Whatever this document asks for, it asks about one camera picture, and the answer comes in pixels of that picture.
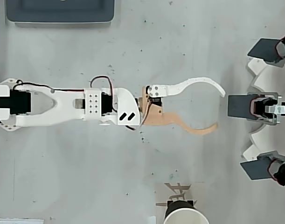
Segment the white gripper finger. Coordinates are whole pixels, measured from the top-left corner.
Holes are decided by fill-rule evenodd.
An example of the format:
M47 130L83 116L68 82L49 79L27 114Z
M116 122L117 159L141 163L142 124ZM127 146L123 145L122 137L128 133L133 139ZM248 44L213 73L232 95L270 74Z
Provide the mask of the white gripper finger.
M217 82L208 77L189 78L175 85L153 84L148 87L148 95L152 98L174 96L182 93L190 85L197 83L206 83L213 86L219 91L221 97L225 97L226 95L225 90Z

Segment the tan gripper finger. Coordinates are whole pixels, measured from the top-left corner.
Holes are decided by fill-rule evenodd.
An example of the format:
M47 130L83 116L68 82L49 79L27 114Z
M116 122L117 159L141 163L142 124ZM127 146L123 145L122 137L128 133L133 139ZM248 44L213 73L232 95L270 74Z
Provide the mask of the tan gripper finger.
M183 128L186 132L190 134L205 135L215 131L218 128L218 123L214 123L211 126L203 129L195 129L188 127L176 113L167 113L167 116L169 119L171 119L172 123L179 125L181 128Z

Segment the tan gripper body with servo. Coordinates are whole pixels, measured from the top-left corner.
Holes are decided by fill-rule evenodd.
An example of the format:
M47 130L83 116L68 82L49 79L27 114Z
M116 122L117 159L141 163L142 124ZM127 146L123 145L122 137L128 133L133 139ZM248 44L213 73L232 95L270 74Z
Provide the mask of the tan gripper body with servo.
M142 96L138 98L138 107L142 119L140 125L159 126L163 125L163 103L160 97L151 97L148 86L142 87Z

